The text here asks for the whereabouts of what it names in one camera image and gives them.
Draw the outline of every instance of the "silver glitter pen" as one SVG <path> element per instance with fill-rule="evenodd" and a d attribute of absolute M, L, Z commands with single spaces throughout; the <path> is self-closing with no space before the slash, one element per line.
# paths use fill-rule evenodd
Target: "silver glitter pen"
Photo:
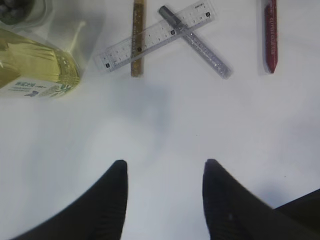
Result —
<path fill-rule="evenodd" d="M 181 22 L 166 6 L 159 9 L 159 14 L 173 29 L 179 33 L 185 32 L 182 38 L 223 78 L 231 76 L 232 71 L 227 67 L 188 27 Z"/>

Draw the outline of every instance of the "bottle label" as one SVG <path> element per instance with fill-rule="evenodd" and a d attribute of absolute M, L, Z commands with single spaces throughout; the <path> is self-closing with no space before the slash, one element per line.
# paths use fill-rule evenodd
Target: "bottle label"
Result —
<path fill-rule="evenodd" d="M 0 89 L 0 97 L 58 98 L 73 88 L 72 85 L 19 77 Z"/>

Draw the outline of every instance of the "red crayon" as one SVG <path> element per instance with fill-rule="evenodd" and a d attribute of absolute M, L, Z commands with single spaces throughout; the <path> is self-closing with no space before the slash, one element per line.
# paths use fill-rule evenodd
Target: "red crayon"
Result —
<path fill-rule="evenodd" d="M 277 0 L 267 0 L 264 8 L 265 60 L 273 74 L 278 63 Z"/>

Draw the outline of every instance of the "white surface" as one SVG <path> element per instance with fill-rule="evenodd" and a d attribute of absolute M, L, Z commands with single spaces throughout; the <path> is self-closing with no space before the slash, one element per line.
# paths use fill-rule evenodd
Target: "white surface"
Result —
<path fill-rule="evenodd" d="M 166 3 L 147 1 L 147 26 Z M 63 98 L 0 99 L 0 239 L 61 211 L 117 159 L 129 167 L 123 240 L 209 239 L 201 195 L 207 158 L 272 207 L 320 187 L 320 2 L 278 1 L 274 75 L 262 67 L 260 1 L 214 3 L 219 21 L 197 33 L 230 64 L 229 80 L 179 39 L 145 58 L 142 79 L 131 79 L 129 66 L 101 76 L 90 60 Z M 53 22 L 30 37 L 66 49 L 72 37 L 57 32 L 78 30 L 80 63 L 93 47 L 130 35 L 131 0 L 55 4 Z"/>

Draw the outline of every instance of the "transparent ruler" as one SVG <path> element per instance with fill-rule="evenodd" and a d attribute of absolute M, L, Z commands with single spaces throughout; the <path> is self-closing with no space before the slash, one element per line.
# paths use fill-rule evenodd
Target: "transparent ruler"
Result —
<path fill-rule="evenodd" d="M 175 15 L 186 26 L 184 30 L 177 31 L 166 20 L 159 21 L 141 33 L 142 42 L 136 49 L 132 50 L 132 37 L 129 37 L 98 53 L 94 57 L 96 65 L 112 72 L 215 20 L 210 0 L 200 0 Z"/>

